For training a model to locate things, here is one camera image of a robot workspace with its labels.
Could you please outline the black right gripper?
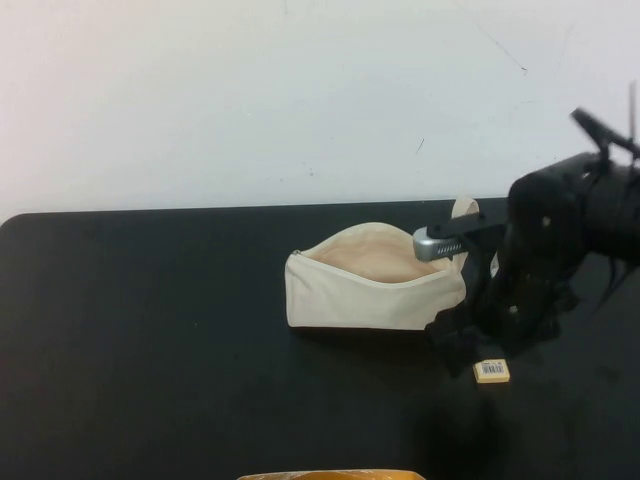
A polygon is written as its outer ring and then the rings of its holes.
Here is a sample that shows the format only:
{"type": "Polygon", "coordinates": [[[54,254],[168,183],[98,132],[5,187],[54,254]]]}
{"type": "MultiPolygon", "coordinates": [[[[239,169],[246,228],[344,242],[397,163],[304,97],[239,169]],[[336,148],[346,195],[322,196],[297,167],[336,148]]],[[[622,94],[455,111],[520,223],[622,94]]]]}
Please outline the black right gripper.
{"type": "MultiPolygon", "coordinates": [[[[494,251],[506,223],[489,219],[450,219],[421,227],[413,234],[415,257],[431,262],[475,249],[494,251]]],[[[480,330],[505,353],[522,353],[561,333],[558,305],[566,286],[562,263],[536,254],[516,234],[507,234],[497,250],[498,269],[473,308],[480,330]]],[[[430,349],[451,377],[479,360],[477,330],[466,305],[440,311],[425,327],[430,349]]]]}

